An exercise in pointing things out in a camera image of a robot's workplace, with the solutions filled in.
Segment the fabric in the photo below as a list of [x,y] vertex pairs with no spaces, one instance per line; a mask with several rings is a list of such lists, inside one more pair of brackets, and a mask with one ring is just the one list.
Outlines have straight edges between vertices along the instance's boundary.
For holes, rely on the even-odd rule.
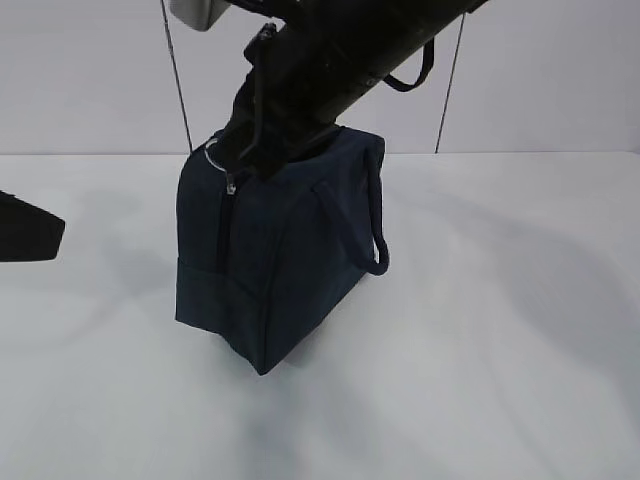
[[236,178],[230,199],[196,150],[178,188],[176,319],[222,335],[259,374],[273,369],[366,272],[386,272],[383,158],[382,138],[345,128],[266,182]]

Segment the black strap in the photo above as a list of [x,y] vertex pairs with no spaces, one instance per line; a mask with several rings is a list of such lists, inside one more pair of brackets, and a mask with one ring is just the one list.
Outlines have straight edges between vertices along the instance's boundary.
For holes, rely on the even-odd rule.
[[351,263],[357,268],[379,277],[389,270],[389,247],[382,232],[382,182],[380,181],[376,159],[373,155],[367,157],[367,171],[369,180],[369,213],[373,240],[378,248],[379,260],[377,262],[363,252],[351,223],[340,208],[331,187],[326,182],[320,182],[314,187],[314,192],[338,232],[340,242]]
[[429,76],[431,69],[433,68],[433,64],[435,62],[435,41],[431,40],[424,46],[422,50],[422,69],[420,70],[420,76],[418,80],[413,85],[409,85],[398,80],[393,75],[387,75],[384,79],[384,82],[389,85],[391,88],[398,90],[399,92],[410,92],[411,90],[415,90],[419,86],[421,86]]
[[260,146],[262,132],[264,130],[264,42],[258,41],[256,56],[254,59],[254,119],[253,139],[251,144],[240,154],[240,160],[244,159],[252,150]]

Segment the metal ring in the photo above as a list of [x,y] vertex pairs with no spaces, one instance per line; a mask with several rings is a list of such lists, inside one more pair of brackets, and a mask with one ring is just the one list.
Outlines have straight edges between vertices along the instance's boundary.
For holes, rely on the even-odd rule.
[[214,146],[216,143],[218,143],[218,139],[216,137],[213,137],[207,143],[204,144],[204,156],[206,157],[207,162],[209,162],[211,166],[214,167],[216,170],[219,170],[222,173],[227,173],[227,170],[221,165],[218,165],[209,155],[209,149],[212,146]]

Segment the black object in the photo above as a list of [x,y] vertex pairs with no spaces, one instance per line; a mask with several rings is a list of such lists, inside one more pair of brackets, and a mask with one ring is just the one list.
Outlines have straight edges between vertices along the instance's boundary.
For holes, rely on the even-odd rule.
[[262,181],[225,174],[202,146],[180,178],[176,319],[223,336],[261,375],[365,272],[389,267],[384,140],[345,128],[323,150]]
[[[379,82],[400,91],[422,84],[433,65],[435,36],[485,2],[231,0],[250,11],[283,18],[287,25],[262,42],[259,64],[255,56],[246,55],[254,69],[236,96],[214,156],[227,171],[249,167],[268,178],[333,128],[336,118]],[[421,47],[424,65],[416,84],[391,76]],[[258,122],[259,103],[263,105]]]
[[0,191],[0,262],[37,262],[58,255],[65,223]]

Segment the white wall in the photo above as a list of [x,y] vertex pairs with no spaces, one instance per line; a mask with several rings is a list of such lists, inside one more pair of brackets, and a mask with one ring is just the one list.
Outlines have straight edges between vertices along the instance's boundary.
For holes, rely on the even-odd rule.
[[442,149],[640,149],[640,1],[491,0],[467,18]]
[[0,153],[182,152],[159,0],[2,0]]
[[[467,20],[441,151],[640,150],[639,18],[638,0],[489,1]],[[226,123],[263,22],[171,20],[195,143]],[[390,152],[434,151],[457,29],[427,86],[380,85],[340,121]],[[0,154],[187,151],[160,0],[3,0],[0,61]]]

